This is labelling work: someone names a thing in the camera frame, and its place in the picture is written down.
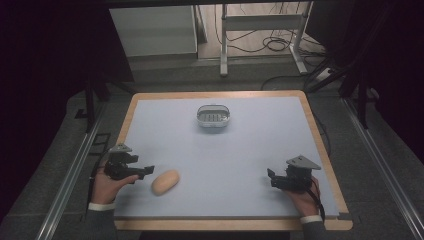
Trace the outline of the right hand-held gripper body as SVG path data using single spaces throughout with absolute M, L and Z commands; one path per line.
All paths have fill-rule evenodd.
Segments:
M 292 192 L 304 192 L 312 186 L 312 171 L 320 170 L 321 167 L 303 155 L 286 161 L 285 176 L 277 176 L 273 180 L 283 184 L 283 190 Z

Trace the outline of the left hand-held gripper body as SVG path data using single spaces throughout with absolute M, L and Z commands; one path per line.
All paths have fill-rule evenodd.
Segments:
M 119 143 L 109 151 L 109 157 L 105 164 L 104 173 L 113 180 L 123 180 L 129 176 L 138 176 L 136 168 L 130 168 L 127 157 L 131 155 L 132 149 L 124 143 Z

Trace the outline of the tan potato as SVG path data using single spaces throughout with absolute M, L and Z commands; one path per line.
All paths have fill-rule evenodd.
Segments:
M 152 191 L 156 196 L 163 195 L 173 188 L 180 180 L 179 172 L 175 169 L 168 170 L 159 175 L 152 182 Z

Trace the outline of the white plastic basket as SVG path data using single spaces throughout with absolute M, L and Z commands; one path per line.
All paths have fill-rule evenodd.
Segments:
M 200 127 L 222 128 L 229 123 L 230 111 L 224 105 L 203 105 L 198 109 L 196 119 Z

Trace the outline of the person's left hand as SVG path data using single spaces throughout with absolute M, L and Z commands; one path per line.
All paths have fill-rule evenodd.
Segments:
M 121 188 L 133 184 L 138 179 L 137 175 L 131 175 L 121 180 L 113 180 L 105 174 L 104 165 L 101 165 L 96 169 L 90 202 L 101 205 L 111 204 Z

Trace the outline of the person's right hand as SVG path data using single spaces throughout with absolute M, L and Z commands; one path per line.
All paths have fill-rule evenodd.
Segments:
M 291 199 L 301 217 L 315 216 L 320 213 L 318 205 L 308 192 L 285 191 L 285 193 Z

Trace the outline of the light blue table mat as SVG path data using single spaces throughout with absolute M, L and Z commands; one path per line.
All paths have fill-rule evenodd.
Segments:
M 206 98 L 138 100 L 127 115 L 123 139 L 138 167 L 154 175 L 123 188 L 116 198 L 118 218 L 280 218 L 297 212 L 267 175 L 283 175 L 288 160 L 302 155 L 318 165 L 321 200 L 329 217 L 339 208 L 323 168 L 324 157 L 298 96 L 222 98 L 230 120 L 223 128 L 203 128 L 198 109 Z M 157 196 L 155 175 L 176 170 L 179 182 Z

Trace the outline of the black metal stand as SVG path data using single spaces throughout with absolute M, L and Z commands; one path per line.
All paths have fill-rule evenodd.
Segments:
M 348 65 L 335 72 L 331 73 L 328 77 L 319 81 L 315 85 L 306 87 L 304 91 L 306 93 L 314 93 L 323 87 L 335 82 L 341 78 L 344 78 L 342 84 L 339 87 L 338 93 L 342 98 L 349 98 L 355 89 L 358 90 L 357 108 L 356 114 L 359 123 L 364 129 L 368 128 L 366 120 L 366 104 L 368 102 L 367 89 L 368 84 L 364 78 L 364 62 L 361 59 L 355 59 Z
M 130 95 L 135 95 L 137 91 L 130 87 L 125 82 L 118 81 L 117 79 L 106 75 L 96 74 L 89 76 L 85 82 L 84 96 L 85 108 L 79 109 L 75 115 L 76 119 L 86 119 L 86 133 L 94 129 L 94 125 L 98 117 L 96 116 L 95 100 L 100 103 L 107 103 L 111 99 L 111 92 L 108 85 L 111 84 Z

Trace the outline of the white power strip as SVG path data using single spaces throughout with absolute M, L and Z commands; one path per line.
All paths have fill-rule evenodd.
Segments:
M 327 77 L 329 77 L 332 73 L 334 72 L 334 70 L 332 68 L 325 68 L 321 73 L 319 73 L 316 76 L 316 80 L 318 82 L 325 80 Z

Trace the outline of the white cabinet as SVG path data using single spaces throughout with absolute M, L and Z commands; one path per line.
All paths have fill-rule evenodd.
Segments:
M 109 12 L 127 57 L 197 52 L 192 6 L 120 8 Z

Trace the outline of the aluminium rail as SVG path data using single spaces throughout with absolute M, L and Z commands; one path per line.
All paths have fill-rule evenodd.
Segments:
M 83 168 L 85 159 L 88 156 L 92 143 L 94 142 L 94 138 L 98 132 L 106 107 L 106 104 L 101 104 L 96 110 L 94 124 L 85 134 L 83 141 L 80 144 L 78 151 L 72 160 L 67 173 L 65 174 L 64 180 L 49 208 L 49 211 L 41 224 L 35 240 L 52 240 L 79 174 Z
M 386 158 L 372 137 L 370 131 L 363 126 L 363 124 L 356 116 L 357 111 L 353 103 L 348 99 L 342 99 L 341 102 L 347 109 L 348 115 L 355 129 L 363 141 L 369 156 L 380 173 L 402 217 L 412 232 L 414 239 L 424 240 L 424 221 L 422 220 L 422 217 L 420 216 L 417 208 L 413 204 L 412 199 L 402 188 L 401 184 L 387 163 Z

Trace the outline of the white metal table frame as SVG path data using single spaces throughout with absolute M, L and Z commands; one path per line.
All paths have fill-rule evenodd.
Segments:
M 227 33 L 229 31 L 250 30 L 293 30 L 294 42 L 289 50 L 300 74 L 306 74 L 307 68 L 300 56 L 299 47 L 309 18 L 312 3 L 308 2 L 301 14 L 269 14 L 269 15 L 228 15 L 227 5 L 222 5 L 221 13 L 221 52 L 220 75 L 228 75 Z

